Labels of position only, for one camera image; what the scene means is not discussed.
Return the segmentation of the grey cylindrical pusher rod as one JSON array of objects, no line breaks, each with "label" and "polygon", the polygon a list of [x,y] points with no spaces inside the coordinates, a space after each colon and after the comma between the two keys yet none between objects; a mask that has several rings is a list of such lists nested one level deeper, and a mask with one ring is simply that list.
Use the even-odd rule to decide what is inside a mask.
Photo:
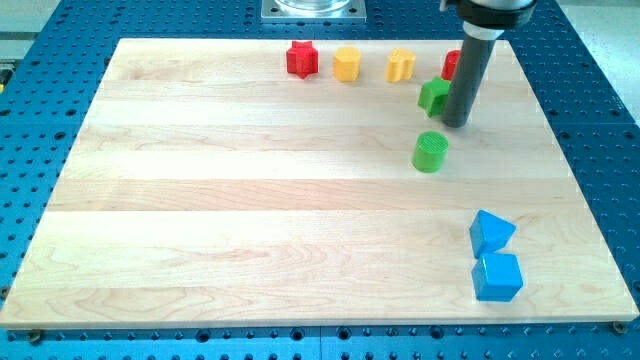
[{"label": "grey cylindrical pusher rod", "polygon": [[461,128],[467,123],[476,95],[488,66],[496,40],[502,29],[490,29],[463,23],[465,38],[451,80],[441,121],[450,128]]}]

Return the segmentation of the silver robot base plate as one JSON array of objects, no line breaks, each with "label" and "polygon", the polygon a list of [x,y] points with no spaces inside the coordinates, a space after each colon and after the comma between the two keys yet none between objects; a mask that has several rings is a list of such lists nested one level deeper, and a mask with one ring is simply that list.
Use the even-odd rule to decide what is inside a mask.
[{"label": "silver robot base plate", "polygon": [[364,0],[263,0],[265,22],[361,21],[367,19]]}]

